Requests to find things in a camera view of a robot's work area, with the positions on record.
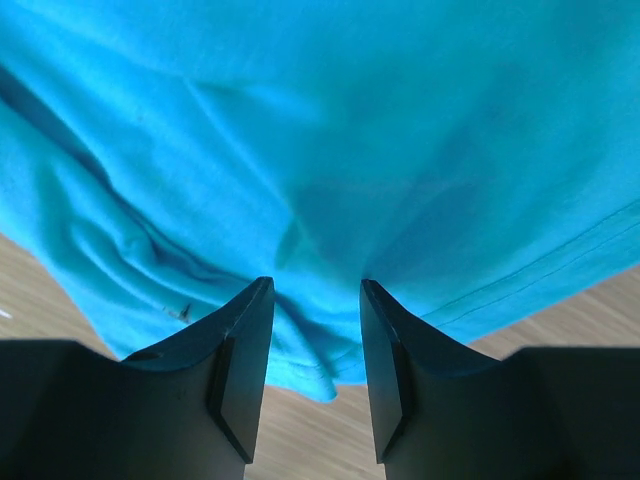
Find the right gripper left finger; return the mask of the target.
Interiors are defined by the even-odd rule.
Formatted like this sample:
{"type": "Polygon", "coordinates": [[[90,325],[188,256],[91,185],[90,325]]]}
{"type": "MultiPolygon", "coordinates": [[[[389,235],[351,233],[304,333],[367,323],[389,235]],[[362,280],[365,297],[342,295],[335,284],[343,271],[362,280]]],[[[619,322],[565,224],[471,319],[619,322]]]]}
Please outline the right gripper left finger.
{"type": "Polygon", "coordinates": [[[109,359],[72,340],[1,344],[5,479],[240,479],[274,318],[261,277],[210,315],[109,359]]]}

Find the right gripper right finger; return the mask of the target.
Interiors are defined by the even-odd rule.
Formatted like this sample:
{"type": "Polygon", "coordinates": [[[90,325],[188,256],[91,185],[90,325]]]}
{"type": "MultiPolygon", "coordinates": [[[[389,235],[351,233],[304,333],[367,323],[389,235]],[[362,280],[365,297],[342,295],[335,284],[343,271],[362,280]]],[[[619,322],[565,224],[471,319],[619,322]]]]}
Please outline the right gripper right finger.
{"type": "Polygon", "coordinates": [[[635,479],[639,352],[475,351],[365,280],[360,318],[376,458],[389,479],[635,479]]]}

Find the bright blue t shirt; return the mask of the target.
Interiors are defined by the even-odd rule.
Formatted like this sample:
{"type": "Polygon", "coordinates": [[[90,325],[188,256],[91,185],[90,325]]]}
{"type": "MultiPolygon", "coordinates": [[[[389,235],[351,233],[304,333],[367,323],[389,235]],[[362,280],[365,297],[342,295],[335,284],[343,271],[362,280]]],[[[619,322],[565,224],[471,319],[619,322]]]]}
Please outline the bright blue t shirt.
{"type": "Polygon", "coordinates": [[[329,401],[364,279],[469,343],[638,263],[639,5],[5,1],[1,231],[119,357],[271,277],[329,401]]]}

